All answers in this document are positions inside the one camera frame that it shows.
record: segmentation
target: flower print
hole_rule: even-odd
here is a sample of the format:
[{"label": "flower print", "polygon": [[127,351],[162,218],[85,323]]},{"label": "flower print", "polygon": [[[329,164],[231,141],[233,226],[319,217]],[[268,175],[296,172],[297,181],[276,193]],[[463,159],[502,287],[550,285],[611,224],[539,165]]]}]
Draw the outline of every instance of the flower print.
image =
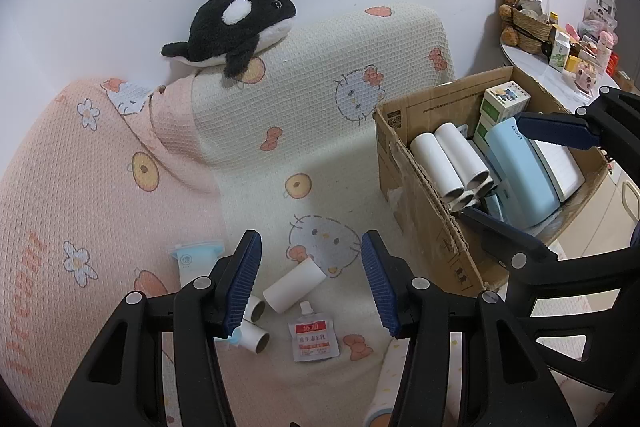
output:
[{"label": "flower print", "polygon": [[385,75],[382,73],[378,73],[378,70],[375,66],[369,66],[366,70],[364,70],[363,78],[367,84],[370,84],[373,87],[378,87],[384,80]]},{"label": "flower print", "polygon": [[86,248],[78,248],[76,250],[76,247],[68,241],[65,241],[64,248],[67,255],[64,262],[65,270],[74,273],[76,282],[81,288],[86,286],[87,277],[89,279],[98,279],[98,274],[87,264],[89,252],[86,251]]},{"label": "flower print", "polygon": [[429,60],[433,61],[433,68],[436,71],[444,71],[449,67],[447,59],[442,56],[440,48],[434,48],[429,52]]},{"label": "flower print", "polygon": [[95,117],[100,114],[100,109],[92,107],[92,101],[90,98],[84,100],[84,103],[78,104],[78,114],[82,116],[82,127],[88,127],[92,131],[98,129]]}]

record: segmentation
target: small bottle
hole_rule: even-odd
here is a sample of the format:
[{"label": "small bottle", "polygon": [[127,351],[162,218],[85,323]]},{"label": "small bottle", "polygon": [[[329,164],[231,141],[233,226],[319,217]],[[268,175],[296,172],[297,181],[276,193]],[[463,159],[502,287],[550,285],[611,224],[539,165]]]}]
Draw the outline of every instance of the small bottle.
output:
[{"label": "small bottle", "polygon": [[571,41],[569,40],[569,35],[563,32],[556,32],[556,41],[554,42],[554,47],[551,50],[549,65],[562,73],[567,58],[569,57],[570,50]]},{"label": "small bottle", "polygon": [[575,70],[578,67],[578,62],[580,62],[580,58],[574,57],[569,54],[569,57],[566,60],[566,64],[564,65],[564,70],[569,71],[569,73],[575,74]]},{"label": "small bottle", "polygon": [[340,347],[335,338],[334,321],[325,313],[314,313],[309,301],[300,302],[302,317],[289,323],[293,338],[293,360],[324,360],[338,357]]},{"label": "small bottle", "polygon": [[613,47],[613,35],[609,32],[601,32],[600,40],[598,40],[598,51],[596,58],[598,59],[598,73],[603,74],[609,66],[611,59],[611,49]]}]

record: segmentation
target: hello kitty print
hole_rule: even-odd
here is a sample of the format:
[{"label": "hello kitty print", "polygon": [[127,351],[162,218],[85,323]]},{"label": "hello kitty print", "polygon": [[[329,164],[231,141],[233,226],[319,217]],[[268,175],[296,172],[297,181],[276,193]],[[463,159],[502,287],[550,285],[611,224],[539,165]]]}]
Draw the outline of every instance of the hello kitty print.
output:
[{"label": "hello kitty print", "polygon": [[313,259],[327,277],[338,277],[360,253],[360,237],[331,217],[294,216],[287,256],[302,263]]},{"label": "hello kitty print", "polygon": [[335,103],[341,115],[358,125],[367,120],[385,98],[384,78],[374,65],[343,75],[335,87]]},{"label": "hello kitty print", "polygon": [[142,111],[146,100],[153,92],[146,87],[131,84],[119,78],[110,78],[100,84],[118,112],[123,116]]}]

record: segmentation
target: cardboard box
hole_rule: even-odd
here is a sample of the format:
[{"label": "cardboard box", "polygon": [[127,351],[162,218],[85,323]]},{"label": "cardboard box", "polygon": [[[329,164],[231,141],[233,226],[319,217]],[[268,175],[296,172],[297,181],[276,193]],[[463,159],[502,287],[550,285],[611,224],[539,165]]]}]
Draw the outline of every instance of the cardboard box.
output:
[{"label": "cardboard box", "polygon": [[638,90],[636,89],[636,86],[634,86],[634,81],[632,81],[629,75],[624,71],[616,70],[613,74],[613,80],[618,84],[618,87],[621,90],[638,94]]},{"label": "cardboard box", "polygon": [[[508,272],[484,253],[478,234],[449,212],[407,145],[418,134],[433,132],[448,121],[476,128],[484,90],[509,80],[530,94],[528,110],[566,112],[533,78],[505,67],[390,100],[379,105],[374,115],[380,190],[407,239],[411,251],[406,259],[416,275],[451,293],[475,297],[483,289],[504,284]],[[585,182],[538,233],[547,245],[574,220],[607,176],[607,163],[599,150],[571,152]]]},{"label": "cardboard box", "polygon": [[527,108],[529,93],[515,82],[505,82],[485,90],[480,114],[495,124],[516,116]]}]

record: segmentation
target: cardboard tube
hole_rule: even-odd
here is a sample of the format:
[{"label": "cardboard tube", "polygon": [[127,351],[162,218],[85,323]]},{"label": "cardboard tube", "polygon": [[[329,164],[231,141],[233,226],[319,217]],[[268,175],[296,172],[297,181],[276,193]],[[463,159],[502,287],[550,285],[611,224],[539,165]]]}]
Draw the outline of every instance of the cardboard tube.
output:
[{"label": "cardboard tube", "polygon": [[260,353],[269,343],[268,331],[264,331],[262,328],[259,328],[247,320],[242,319],[239,329],[239,346],[248,349],[252,353]]},{"label": "cardboard tube", "polygon": [[451,212],[459,212],[463,208],[465,208],[471,201],[474,199],[474,192],[472,190],[467,190],[462,196],[460,196],[456,201],[452,201],[449,203],[449,208]]},{"label": "cardboard tube", "polygon": [[482,185],[480,185],[478,188],[476,188],[476,190],[474,190],[474,197],[478,200],[480,198],[484,198],[489,192],[489,190],[494,188],[494,185],[495,185],[494,179],[491,176],[489,176],[487,179],[485,179]]},{"label": "cardboard tube", "polygon": [[324,279],[326,279],[324,272],[319,269],[313,259],[307,257],[262,294],[269,306],[278,313],[284,313]]},{"label": "cardboard tube", "polygon": [[436,140],[456,170],[465,190],[478,188],[489,175],[484,162],[452,123],[443,123],[435,132]]},{"label": "cardboard tube", "polygon": [[495,173],[494,167],[491,165],[486,156],[482,154],[481,150],[478,149],[478,146],[474,143],[473,140],[467,140],[466,142],[471,146],[471,149],[476,151],[476,154],[482,160],[487,170],[489,171],[489,177],[494,179],[494,184],[498,184],[498,182],[500,182],[500,176]]},{"label": "cardboard tube", "polygon": [[255,295],[249,295],[249,300],[247,301],[242,318],[254,323],[262,316],[265,307],[266,304],[262,299],[256,297]]},{"label": "cardboard tube", "polygon": [[427,171],[442,201],[450,203],[462,195],[462,182],[433,134],[425,132],[415,137],[409,149]]}]

